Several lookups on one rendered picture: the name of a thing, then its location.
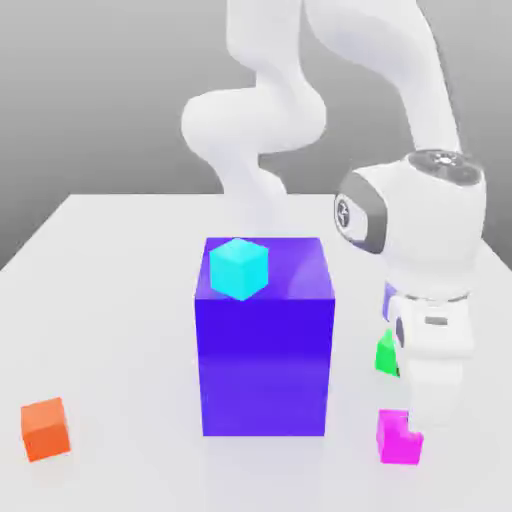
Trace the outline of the small cyan cube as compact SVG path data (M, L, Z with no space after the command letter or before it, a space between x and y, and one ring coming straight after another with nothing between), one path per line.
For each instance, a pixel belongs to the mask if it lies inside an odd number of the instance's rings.
M269 249L233 238L209 252L211 288L245 301L269 283Z

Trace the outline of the small green cube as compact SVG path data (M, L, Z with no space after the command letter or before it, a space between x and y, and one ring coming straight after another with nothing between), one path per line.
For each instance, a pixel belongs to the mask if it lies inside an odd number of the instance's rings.
M376 345L375 369L391 376L399 377L395 341L391 329L387 329Z

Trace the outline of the large blue box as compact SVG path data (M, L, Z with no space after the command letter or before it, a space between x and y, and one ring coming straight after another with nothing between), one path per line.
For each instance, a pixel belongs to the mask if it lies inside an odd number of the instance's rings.
M335 293L317 238L260 238L269 283L245 301L212 289L206 239L194 297L206 436L325 432Z

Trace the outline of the small orange cube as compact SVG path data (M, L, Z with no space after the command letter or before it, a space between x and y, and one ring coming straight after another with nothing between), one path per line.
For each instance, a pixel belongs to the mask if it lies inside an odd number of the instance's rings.
M21 407L21 434L30 462L71 451L63 401L60 397Z

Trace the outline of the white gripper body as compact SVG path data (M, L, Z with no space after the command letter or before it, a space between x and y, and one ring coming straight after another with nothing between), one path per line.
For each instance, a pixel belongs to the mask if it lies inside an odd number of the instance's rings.
M474 351L467 300L406 300L401 309L401 372L413 402L454 402Z

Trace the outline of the small magenta cube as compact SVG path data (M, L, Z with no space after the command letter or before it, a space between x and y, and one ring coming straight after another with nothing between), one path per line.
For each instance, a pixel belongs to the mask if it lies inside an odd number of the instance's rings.
M409 430L407 410L380 409L376 441L382 463L419 464L424 435Z

